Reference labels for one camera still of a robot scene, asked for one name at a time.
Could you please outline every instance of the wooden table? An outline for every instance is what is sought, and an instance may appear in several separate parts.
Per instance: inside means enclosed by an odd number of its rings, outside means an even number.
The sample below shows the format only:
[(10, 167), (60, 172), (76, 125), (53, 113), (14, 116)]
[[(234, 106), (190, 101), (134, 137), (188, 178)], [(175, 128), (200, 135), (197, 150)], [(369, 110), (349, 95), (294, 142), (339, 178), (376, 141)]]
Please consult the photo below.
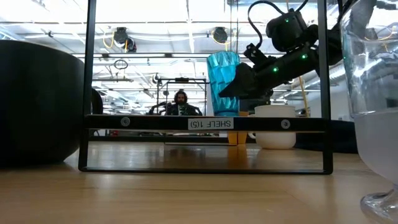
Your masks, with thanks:
[[(320, 153), (96, 142), (102, 166), (320, 166)], [(0, 172), (0, 223), (367, 223), (359, 200), (391, 183), (352, 154), (333, 175), (81, 173), (64, 164)]]

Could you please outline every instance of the yellow cable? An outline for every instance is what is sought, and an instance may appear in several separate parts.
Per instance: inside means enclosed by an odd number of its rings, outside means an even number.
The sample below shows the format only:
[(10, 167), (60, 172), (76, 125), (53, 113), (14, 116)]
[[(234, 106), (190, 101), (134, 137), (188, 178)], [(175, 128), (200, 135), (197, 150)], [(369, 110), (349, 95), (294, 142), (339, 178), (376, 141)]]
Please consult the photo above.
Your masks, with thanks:
[(391, 33), (390, 33), (390, 35), (388, 35), (388, 37), (383, 37), (383, 38), (380, 38), (380, 39), (377, 39), (377, 40), (371, 40), (371, 39), (369, 39), (369, 38), (367, 38), (367, 37), (365, 37), (365, 39), (366, 39), (366, 40), (370, 40), (370, 41), (387, 40), (387, 39), (389, 39), (389, 38), (392, 36), (392, 33), (394, 32), (394, 29), (395, 29), (395, 28), (396, 28), (395, 26), (392, 27)]
[(387, 45), (386, 44), (383, 44), (383, 45), (384, 45), (384, 48), (386, 49), (386, 52), (388, 52)]
[(301, 77), (299, 77), (298, 80), (300, 81), (301, 94), (303, 95), (304, 99), (305, 116), (309, 118), (310, 116), (308, 114), (308, 102), (307, 102), (307, 96), (304, 92), (303, 80), (301, 79)]
[(110, 46), (108, 46), (108, 45), (106, 44), (106, 42), (105, 42), (105, 33), (104, 33), (104, 37), (102, 38), (102, 42), (104, 43), (104, 46), (105, 46), (106, 48), (112, 48), (112, 46), (113, 46), (113, 40), (114, 40), (114, 32), (112, 33), (112, 43), (111, 43)]

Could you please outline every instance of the shelf label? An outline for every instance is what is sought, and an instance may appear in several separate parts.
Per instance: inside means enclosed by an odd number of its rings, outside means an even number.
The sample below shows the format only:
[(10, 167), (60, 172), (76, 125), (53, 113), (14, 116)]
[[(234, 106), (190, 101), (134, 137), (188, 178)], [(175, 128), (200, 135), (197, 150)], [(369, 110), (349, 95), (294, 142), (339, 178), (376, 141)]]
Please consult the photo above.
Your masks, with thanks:
[(234, 129), (234, 118), (191, 118), (188, 130)]

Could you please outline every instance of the white mug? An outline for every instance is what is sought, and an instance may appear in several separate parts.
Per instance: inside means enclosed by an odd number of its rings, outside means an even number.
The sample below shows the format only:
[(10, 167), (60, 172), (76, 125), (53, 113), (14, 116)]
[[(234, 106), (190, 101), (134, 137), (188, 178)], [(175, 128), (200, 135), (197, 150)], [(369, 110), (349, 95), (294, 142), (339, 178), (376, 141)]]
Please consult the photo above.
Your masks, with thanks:
[[(295, 107), (289, 105), (265, 105), (254, 109), (258, 118), (294, 118)], [(257, 145), (263, 149), (291, 149), (296, 143), (296, 133), (248, 133), (249, 137), (256, 140)]]

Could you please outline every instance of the blue plastic cup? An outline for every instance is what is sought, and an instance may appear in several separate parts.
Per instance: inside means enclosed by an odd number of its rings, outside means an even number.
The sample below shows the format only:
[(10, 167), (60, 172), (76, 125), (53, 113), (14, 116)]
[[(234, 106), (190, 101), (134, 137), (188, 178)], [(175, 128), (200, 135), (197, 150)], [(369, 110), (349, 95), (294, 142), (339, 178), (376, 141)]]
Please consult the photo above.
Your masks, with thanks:
[(207, 58), (211, 100), (215, 116), (239, 116), (238, 97), (219, 97), (218, 94), (234, 80), (239, 55), (234, 52), (218, 52)]

